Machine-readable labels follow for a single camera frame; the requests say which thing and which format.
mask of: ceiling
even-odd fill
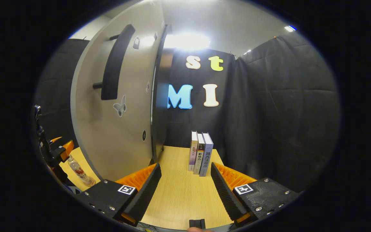
[[[281,19],[252,3],[237,0],[161,0],[166,24],[173,34],[194,32],[211,41],[209,48],[239,57],[247,50],[288,33]],[[131,0],[105,13],[114,18],[129,6]]]

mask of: book spine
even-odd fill
[[[209,168],[212,151],[213,151],[213,144],[206,144],[203,159],[202,159],[202,162],[201,162],[200,176],[206,176],[207,175],[207,170]]]
[[[201,163],[203,160],[205,144],[199,144],[197,150],[197,157],[195,158],[194,164],[194,174],[198,175],[200,173]]]
[[[191,141],[190,146],[190,162],[188,164],[188,170],[194,171],[195,157],[197,155],[197,143],[198,141]]]

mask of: stack of books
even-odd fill
[[[207,175],[213,145],[208,133],[191,132],[189,171],[200,176]]]

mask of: butterfly sticker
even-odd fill
[[[114,107],[114,109],[118,112],[118,116],[121,118],[122,112],[127,110],[127,106],[125,105],[125,94],[122,96],[121,104],[115,103],[112,107]]]

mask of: black handle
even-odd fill
[[[115,41],[109,53],[104,70],[103,82],[93,84],[94,89],[101,88],[101,100],[117,99],[119,72],[121,71],[122,60],[134,32],[134,27],[129,24],[125,26],[119,35],[110,37],[110,40],[117,38],[117,41]]]

